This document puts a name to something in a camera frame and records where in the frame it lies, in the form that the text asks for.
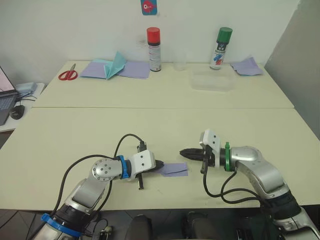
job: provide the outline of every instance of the scissors handle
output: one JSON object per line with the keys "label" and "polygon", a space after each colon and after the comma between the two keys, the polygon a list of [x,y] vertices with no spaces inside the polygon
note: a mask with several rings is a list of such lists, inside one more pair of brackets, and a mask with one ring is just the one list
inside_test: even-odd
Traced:
{"label": "scissors handle", "polygon": [[65,81],[65,80],[74,80],[78,77],[78,73],[75,71],[75,70],[72,70],[72,71],[64,71],[63,73],[61,73],[59,75],[59,79],[62,80],[62,81]]}

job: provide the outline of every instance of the purple cloth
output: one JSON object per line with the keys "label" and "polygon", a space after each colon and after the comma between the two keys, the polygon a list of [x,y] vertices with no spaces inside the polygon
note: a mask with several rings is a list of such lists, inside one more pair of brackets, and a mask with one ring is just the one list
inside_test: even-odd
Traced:
{"label": "purple cloth", "polygon": [[117,73],[122,77],[135,79],[147,79],[149,77],[150,67],[147,62],[128,61],[124,69]]}
{"label": "purple cloth", "polygon": [[80,74],[81,77],[106,79],[105,63],[90,62]]}
{"label": "purple cloth", "polygon": [[188,176],[187,163],[165,163],[162,168],[155,171],[164,177],[185,177]]}
{"label": "purple cloth", "polygon": [[240,62],[231,63],[230,65],[240,75],[254,76],[264,74],[264,72],[256,64],[256,61],[253,57],[247,58]]}

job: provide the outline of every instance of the clear plastic container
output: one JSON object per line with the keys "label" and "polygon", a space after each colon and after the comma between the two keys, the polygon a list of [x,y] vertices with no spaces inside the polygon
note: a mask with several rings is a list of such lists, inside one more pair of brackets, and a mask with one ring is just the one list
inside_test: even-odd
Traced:
{"label": "clear plastic container", "polygon": [[221,65],[219,70],[209,68],[194,68],[190,74],[190,84],[193,89],[210,91],[230,91],[235,86],[235,73],[229,64]]}

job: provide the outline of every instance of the spray can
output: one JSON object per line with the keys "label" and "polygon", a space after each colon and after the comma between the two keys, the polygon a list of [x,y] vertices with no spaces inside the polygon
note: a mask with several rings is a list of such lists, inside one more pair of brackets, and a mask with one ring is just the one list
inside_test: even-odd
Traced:
{"label": "spray can", "polygon": [[160,51],[160,29],[149,27],[146,30],[150,70],[159,72],[161,70],[161,51]]}
{"label": "spray can", "polygon": [[232,29],[229,27],[221,27],[216,39],[217,47],[211,58],[210,68],[220,69],[220,65],[224,62],[226,48],[230,41]]}

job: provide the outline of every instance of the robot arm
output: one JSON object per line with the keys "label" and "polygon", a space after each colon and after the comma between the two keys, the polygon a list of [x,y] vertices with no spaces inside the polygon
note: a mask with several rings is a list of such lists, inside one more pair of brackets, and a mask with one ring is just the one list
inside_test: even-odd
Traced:
{"label": "robot arm", "polygon": [[309,228],[314,234],[313,239],[320,240],[319,231],[306,211],[298,205],[279,170],[267,162],[258,149],[250,146],[230,148],[228,142],[225,148],[221,148],[220,144],[219,136],[213,131],[207,129],[203,132],[200,137],[200,145],[206,156],[203,161],[210,161],[214,155],[214,161],[210,162],[214,167],[224,165],[226,171],[237,169],[245,174],[257,194],[269,203],[273,222],[283,232]]}
{"label": "robot arm", "polygon": [[156,167],[151,151],[139,153],[125,159],[122,155],[116,160],[101,158],[90,169],[89,175],[74,188],[62,207],[51,217],[42,216],[46,224],[35,236],[35,240],[75,240],[82,235],[90,222],[94,208],[104,194],[111,180],[135,179],[136,175]]}

